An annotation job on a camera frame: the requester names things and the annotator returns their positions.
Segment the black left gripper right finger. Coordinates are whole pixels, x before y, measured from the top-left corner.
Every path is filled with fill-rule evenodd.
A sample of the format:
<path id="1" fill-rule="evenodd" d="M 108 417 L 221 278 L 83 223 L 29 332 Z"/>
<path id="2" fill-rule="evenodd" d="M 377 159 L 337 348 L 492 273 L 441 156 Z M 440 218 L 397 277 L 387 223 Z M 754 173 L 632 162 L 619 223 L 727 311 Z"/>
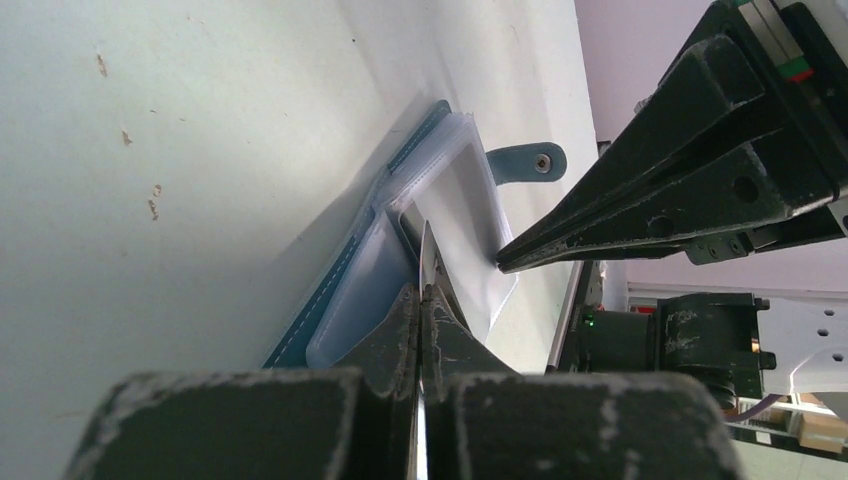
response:
<path id="1" fill-rule="evenodd" d="M 433 479 L 738 479 L 706 389 L 675 373 L 522 375 L 456 319 L 437 286 L 420 320 Z"/>

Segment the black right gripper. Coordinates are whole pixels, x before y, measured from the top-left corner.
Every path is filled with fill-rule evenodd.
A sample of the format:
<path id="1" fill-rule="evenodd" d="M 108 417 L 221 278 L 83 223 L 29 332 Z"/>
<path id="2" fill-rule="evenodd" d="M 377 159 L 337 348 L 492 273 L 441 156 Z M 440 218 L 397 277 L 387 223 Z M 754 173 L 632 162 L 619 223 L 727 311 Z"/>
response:
<path id="1" fill-rule="evenodd" d="M 497 256 L 695 265 L 847 236 L 847 67 L 800 1 L 715 1 L 644 107 Z M 672 156 L 718 155 L 676 175 Z"/>

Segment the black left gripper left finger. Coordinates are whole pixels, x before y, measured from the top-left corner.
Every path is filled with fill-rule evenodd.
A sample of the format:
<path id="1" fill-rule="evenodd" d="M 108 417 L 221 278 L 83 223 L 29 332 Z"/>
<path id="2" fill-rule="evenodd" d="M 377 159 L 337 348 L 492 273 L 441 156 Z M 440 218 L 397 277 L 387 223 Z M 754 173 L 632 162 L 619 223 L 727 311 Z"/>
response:
<path id="1" fill-rule="evenodd" d="M 143 372 L 89 420 L 67 479 L 412 479 L 419 291 L 336 365 Z"/>

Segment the blue card holder wallet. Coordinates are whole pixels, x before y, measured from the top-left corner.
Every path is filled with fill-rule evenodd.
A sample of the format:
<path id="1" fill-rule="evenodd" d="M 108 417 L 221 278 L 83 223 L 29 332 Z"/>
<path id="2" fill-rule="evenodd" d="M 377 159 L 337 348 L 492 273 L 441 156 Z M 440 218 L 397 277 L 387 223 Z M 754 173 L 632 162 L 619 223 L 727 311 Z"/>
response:
<path id="1" fill-rule="evenodd" d="M 497 189 L 555 182 L 566 168 L 563 149 L 551 142 L 486 150 L 473 117 L 438 101 L 381 170 L 267 366 L 339 362 L 383 322 L 405 286 L 422 288 L 428 236 L 459 318 L 485 341 L 519 281 L 495 262 L 513 238 Z"/>

